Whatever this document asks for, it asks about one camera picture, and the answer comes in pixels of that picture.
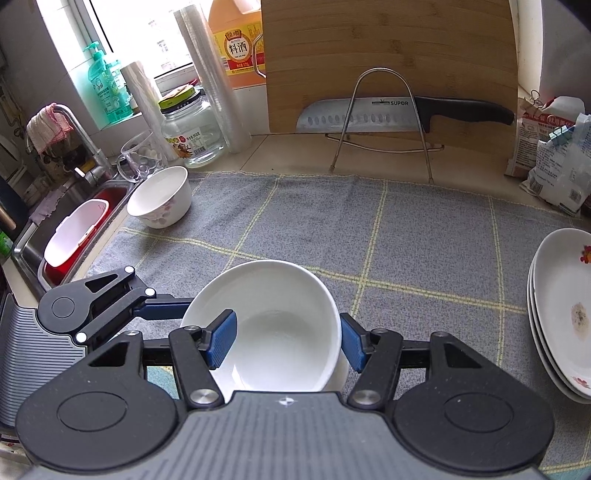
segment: white bowl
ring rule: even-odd
[[[540,244],[533,267],[533,303],[541,335],[569,384],[591,395],[591,234],[564,228]]]
[[[144,180],[127,203],[127,213],[152,228],[178,222],[191,206],[191,188],[185,167],[169,167]]]
[[[47,263],[54,268],[63,266],[67,272],[71,265],[67,267],[64,264],[72,255],[80,255],[77,250],[95,233],[96,226],[108,213],[109,202],[103,199],[90,199],[64,218],[45,247],[43,257]]]
[[[222,366],[212,371],[226,402],[235,390],[343,387],[346,364],[343,369],[341,360],[336,368],[339,312],[328,289],[305,268],[279,260],[231,268],[195,297],[181,326],[205,327],[224,309],[238,318],[236,340]]]

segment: kitchen sink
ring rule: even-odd
[[[56,285],[45,274],[45,259],[43,253],[49,240],[56,231],[59,224],[68,215],[71,215],[85,201],[92,198],[103,198],[112,205],[113,210],[93,235],[90,242],[85,246],[78,259],[72,265],[70,271],[61,283],[68,283],[74,277],[88,253],[96,245],[101,234],[109,227],[113,219],[127,204],[133,189],[137,184],[129,183],[122,179],[107,180],[99,187],[93,187],[86,180],[70,180],[64,187],[67,188],[64,196],[58,201],[56,209],[40,226],[29,220],[21,235],[17,239],[12,251],[12,258],[17,269],[24,277],[27,285],[40,299],[46,291]]]

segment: gray checkered towel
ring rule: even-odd
[[[195,296],[233,265],[260,258],[300,264],[342,312],[406,339],[445,330],[550,402],[556,433],[544,471],[586,478],[591,407],[566,398],[536,353],[525,288],[531,259],[555,229],[583,223],[557,212],[422,184],[357,176],[191,174],[193,204],[172,227],[130,218],[89,274],[137,267],[149,286]],[[132,325],[167,336],[179,320]],[[170,374],[151,378],[171,388]],[[397,395],[422,381],[403,371]],[[355,381],[349,375],[346,391]]]

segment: orange bottle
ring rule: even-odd
[[[264,85],[254,70],[252,48],[262,32],[260,0],[213,0],[208,22],[232,88]],[[265,70],[263,39],[256,44],[256,64]]]

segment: floral bowl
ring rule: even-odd
[[[127,212],[152,228],[178,222],[191,206],[191,188],[185,167],[169,167],[144,180],[127,203]]]

